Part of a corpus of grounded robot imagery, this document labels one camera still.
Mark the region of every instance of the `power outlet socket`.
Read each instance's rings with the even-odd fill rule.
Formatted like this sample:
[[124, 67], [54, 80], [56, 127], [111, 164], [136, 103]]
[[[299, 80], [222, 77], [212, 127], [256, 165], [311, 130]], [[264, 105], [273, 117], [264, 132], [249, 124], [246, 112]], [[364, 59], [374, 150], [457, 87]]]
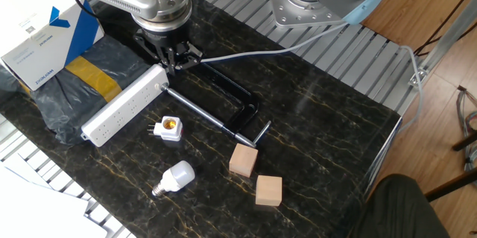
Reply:
[[166, 83], [165, 70], [153, 65], [81, 126], [81, 137], [101, 147], [161, 94]]

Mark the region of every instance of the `white cable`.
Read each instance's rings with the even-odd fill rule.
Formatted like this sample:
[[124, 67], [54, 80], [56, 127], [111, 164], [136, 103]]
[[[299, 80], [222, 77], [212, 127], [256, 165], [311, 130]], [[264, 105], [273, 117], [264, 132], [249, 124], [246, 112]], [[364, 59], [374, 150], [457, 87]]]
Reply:
[[417, 120], [417, 118], [420, 115], [420, 111], [423, 109], [423, 102], [424, 102], [423, 84], [421, 83], [421, 80], [420, 80], [419, 70], [417, 69], [417, 62], [416, 62], [416, 57], [414, 56], [414, 52], [412, 51], [412, 48], [409, 46], [401, 46], [401, 48], [407, 49], [409, 51], [409, 54], [411, 55], [412, 66], [414, 67], [414, 73], [416, 75], [417, 87], [419, 88], [419, 106], [417, 107], [417, 112], [414, 118], [412, 118], [411, 121], [409, 121], [404, 126], [402, 126], [397, 133], [404, 131], [407, 127], [411, 126], [411, 124], [413, 124]]
[[[343, 23], [343, 24], [338, 25], [338, 26], [336, 26], [332, 29], [329, 29], [328, 31], [324, 31], [324, 32], [310, 38], [309, 40], [304, 41], [304, 42], [302, 42], [302, 43], [300, 43], [296, 46], [290, 47], [290, 48], [284, 48], [284, 49], [277, 50], [277, 51], [249, 51], [249, 52], [243, 52], [243, 53], [239, 53], [239, 54], [231, 54], [231, 55], [221, 56], [221, 57], [216, 57], [216, 58], [203, 59], [201, 62], [202, 63], [210, 63], [210, 62], [215, 62], [215, 61], [218, 61], [218, 60], [227, 60], [227, 59], [237, 58], [237, 57], [241, 57], [241, 56], [281, 54], [281, 53], [285, 53], [285, 52], [288, 52], [288, 51], [293, 51], [297, 48], [300, 48], [300, 47], [310, 43], [313, 40], [316, 40], [318, 37], [322, 37], [325, 34], [328, 34], [328, 33], [331, 33], [333, 31], [336, 31], [340, 28], [343, 28], [345, 25], [347, 25], [347, 23]], [[417, 69], [417, 62], [416, 62], [416, 57], [414, 56], [414, 52], [412, 51], [412, 48], [409, 47], [409, 46], [401, 46], [401, 48], [407, 49], [409, 51], [409, 54], [411, 55], [412, 66], [414, 67], [414, 73], [416, 74], [416, 80], [417, 80], [417, 86], [419, 87], [419, 107], [417, 108], [416, 116], [410, 122], [406, 123], [406, 125], [402, 126], [398, 133], [404, 131], [407, 127], [409, 127], [411, 124], [413, 124], [416, 121], [416, 119], [420, 115], [420, 111], [423, 108], [423, 99], [424, 99], [423, 85], [422, 85], [420, 77], [419, 77], [419, 70]]]
[[284, 49], [281, 49], [281, 50], [277, 50], [277, 51], [249, 51], [249, 52], [243, 52], [243, 53], [240, 53], [240, 54], [232, 54], [232, 55], [227, 55], [227, 56], [221, 56], [221, 57], [216, 57], [216, 58], [210, 58], [210, 59], [202, 59], [202, 63], [210, 63], [210, 62], [215, 62], [215, 61], [218, 61], [218, 60], [226, 60], [226, 59], [232, 59], [232, 58], [236, 58], [236, 57], [241, 57], [241, 56], [252, 56], [252, 55], [266, 55], [266, 54], [281, 54], [281, 53], [285, 53], [285, 52], [288, 52], [288, 51], [293, 51], [294, 49], [297, 49], [301, 46], [304, 46], [308, 43], [310, 43], [311, 41], [313, 40], [316, 40], [318, 37], [322, 37], [323, 35], [325, 34], [328, 34], [328, 33], [331, 33], [333, 31], [336, 31], [340, 28], [343, 28], [345, 25], [347, 25], [347, 23], [344, 23], [344, 24], [341, 24], [341, 25], [338, 25], [336, 26], [335, 28], [331, 28], [327, 31], [324, 31], [323, 33], [320, 33], [312, 38], [310, 38], [309, 40], [305, 41], [305, 42], [302, 42], [296, 46], [293, 46], [291, 48], [284, 48]]

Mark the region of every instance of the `black marble table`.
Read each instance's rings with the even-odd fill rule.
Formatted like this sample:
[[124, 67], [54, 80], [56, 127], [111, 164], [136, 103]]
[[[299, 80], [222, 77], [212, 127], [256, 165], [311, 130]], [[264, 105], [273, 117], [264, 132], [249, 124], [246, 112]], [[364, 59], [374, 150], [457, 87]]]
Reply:
[[[280, 48], [204, 0], [194, 0], [189, 22], [192, 42], [207, 57]], [[137, 237], [345, 237], [367, 197], [370, 167], [399, 115], [294, 54], [214, 66], [259, 97], [260, 110], [242, 131], [246, 137], [253, 139], [272, 121], [250, 178], [228, 171], [236, 141], [165, 93], [101, 148], [59, 144], [23, 94], [2, 102], [0, 113]], [[220, 119], [236, 108], [189, 72], [170, 82]], [[148, 135], [148, 124], [162, 116], [181, 118], [180, 143]], [[195, 168], [196, 179], [153, 198], [162, 173], [181, 160]], [[283, 177], [279, 207], [255, 205], [257, 175]]]

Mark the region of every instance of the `white box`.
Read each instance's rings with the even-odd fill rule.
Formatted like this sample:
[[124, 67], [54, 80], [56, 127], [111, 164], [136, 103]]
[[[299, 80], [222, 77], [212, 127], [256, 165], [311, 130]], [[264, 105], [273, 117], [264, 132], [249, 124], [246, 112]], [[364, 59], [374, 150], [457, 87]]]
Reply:
[[31, 90], [104, 36], [75, 0], [0, 0], [0, 8], [0, 63]]

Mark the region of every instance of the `light bulb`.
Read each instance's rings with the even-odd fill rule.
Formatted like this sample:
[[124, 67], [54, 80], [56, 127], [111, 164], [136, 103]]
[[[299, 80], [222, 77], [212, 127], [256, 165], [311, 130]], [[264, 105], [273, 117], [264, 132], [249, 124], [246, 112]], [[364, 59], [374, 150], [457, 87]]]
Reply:
[[164, 192], [176, 192], [182, 189], [195, 178], [194, 169], [184, 160], [172, 166], [164, 172], [161, 182], [152, 189], [154, 197], [164, 194]]

